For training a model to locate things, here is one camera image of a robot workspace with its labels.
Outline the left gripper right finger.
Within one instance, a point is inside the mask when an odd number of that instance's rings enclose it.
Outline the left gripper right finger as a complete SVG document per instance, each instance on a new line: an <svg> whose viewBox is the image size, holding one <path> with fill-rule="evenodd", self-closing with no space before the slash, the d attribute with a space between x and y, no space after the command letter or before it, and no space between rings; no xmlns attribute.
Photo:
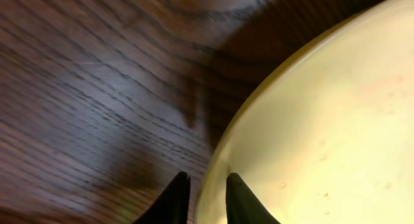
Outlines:
<svg viewBox="0 0 414 224"><path fill-rule="evenodd" d="M280 224L237 173L226 178L226 215L227 224Z"/></svg>

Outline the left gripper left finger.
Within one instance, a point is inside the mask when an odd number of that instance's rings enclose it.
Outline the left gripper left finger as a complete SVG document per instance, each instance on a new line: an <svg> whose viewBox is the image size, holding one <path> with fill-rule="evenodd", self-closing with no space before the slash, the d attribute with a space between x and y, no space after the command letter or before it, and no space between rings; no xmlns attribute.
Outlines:
<svg viewBox="0 0 414 224"><path fill-rule="evenodd" d="M190 177L179 172L133 224L187 224Z"/></svg>

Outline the yellow plate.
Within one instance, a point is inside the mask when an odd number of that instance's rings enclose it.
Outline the yellow plate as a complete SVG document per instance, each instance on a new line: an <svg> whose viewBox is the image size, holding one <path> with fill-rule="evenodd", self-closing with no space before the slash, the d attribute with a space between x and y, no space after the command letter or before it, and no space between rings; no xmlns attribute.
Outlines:
<svg viewBox="0 0 414 224"><path fill-rule="evenodd" d="M217 145L196 223L226 223L230 173L282 223L412 223L413 0L346 19L260 84Z"/></svg>

